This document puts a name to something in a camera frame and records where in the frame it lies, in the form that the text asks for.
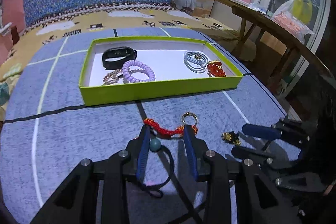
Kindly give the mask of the wooden side table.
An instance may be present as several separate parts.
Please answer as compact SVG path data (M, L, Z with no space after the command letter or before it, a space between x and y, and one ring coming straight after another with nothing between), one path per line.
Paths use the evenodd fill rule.
M311 50L309 50L307 46L300 42L286 29L279 26L267 16L262 15L261 12L252 10L237 2L231 0L214 1L229 6L231 8L232 14L241 18L238 44L233 51L233 55L235 57L240 56L246 40L249 38L250 34L252 34L255 27L261 28L256 42L259 42L264 33L267 32L276 39L280 40L280 42L286 46L284 55L280 59L268 80L268 87L271 91L275 92L276 88L279 87L280 80L283 78L287 67L297 56L302 56L310 65L315 68L322 79L324 79L330 86L335 88L335 77L327 68L327 66Z

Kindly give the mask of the tan sheep print bedsheet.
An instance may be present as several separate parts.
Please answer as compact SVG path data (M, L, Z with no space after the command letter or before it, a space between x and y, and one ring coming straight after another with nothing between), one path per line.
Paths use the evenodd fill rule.
M120 5L81 9L42 20L25 30L1 66L1 81L10 98L1 104L1 121L35 119L47 113L86 106L79 89L80 73L94 39L120 36L168 36L205 39L237 67L248 71L227 51L236 31L213 19L195 18L167 6ZM219 61L188 51L185 65L195 73L224 77Z

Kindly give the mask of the green jewelry box tray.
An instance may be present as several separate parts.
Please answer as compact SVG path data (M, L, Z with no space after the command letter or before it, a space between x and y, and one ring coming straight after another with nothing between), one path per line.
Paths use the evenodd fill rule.
M102 65L102 54L116 47L136 50L137 61L154 72L155 80L149 81L143 68L131 66L131 76L139 82L131 84L121 79L115 84L104 84L103 78L109 71ZM209 61L219 61L226 75L215 77L191 71L184 62L188 51L202 53ZM234 89L242 78L237 67L205 39L120 36L92 41L80 73L79 89L85 105L94 106Z

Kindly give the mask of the pink white packet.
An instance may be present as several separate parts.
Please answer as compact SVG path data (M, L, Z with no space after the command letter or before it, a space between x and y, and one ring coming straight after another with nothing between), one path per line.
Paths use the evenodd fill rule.
M305 23L292 15L293 4L294 0L288 0L283 3L273 13L271 19L303 43L305 36L313 35L314 32Z

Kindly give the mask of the gold black charm earring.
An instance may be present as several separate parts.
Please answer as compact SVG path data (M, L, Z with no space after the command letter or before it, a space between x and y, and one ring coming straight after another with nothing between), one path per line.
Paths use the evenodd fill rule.
M222 133L222 140L228 144L233 144L235 146L241 145L239 134L236 134L233 131Z

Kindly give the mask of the blue grid blanket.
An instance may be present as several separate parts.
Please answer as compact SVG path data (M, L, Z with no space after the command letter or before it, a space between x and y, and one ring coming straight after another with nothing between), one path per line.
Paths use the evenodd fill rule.
M221 134L246 123L269 126L286 112L266 87L239 62L238 87L226 92L102 107L86 107L79 77L95 38L175 36L208 40L177 28L118 28L60 39L42 46L16 84L1 131L3 200L18 223L29 223L81 159L98 161L125 148L142 127L142 116L176 128L190 111L198 117L198 135L224 156L231 146Z

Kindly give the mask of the yellow plastic bag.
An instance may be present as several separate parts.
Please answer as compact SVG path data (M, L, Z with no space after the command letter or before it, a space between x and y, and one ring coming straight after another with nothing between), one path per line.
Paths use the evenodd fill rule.
M311 21L313 14L313 5L311 0L294 0L291 8L291 14L304 24Z

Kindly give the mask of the black fitness band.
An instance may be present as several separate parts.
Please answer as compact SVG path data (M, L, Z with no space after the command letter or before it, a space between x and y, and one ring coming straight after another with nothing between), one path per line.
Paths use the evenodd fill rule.
M102 65L107 70L121 69L123 64L137 58L137 51L130 47L116 47L102 54Z

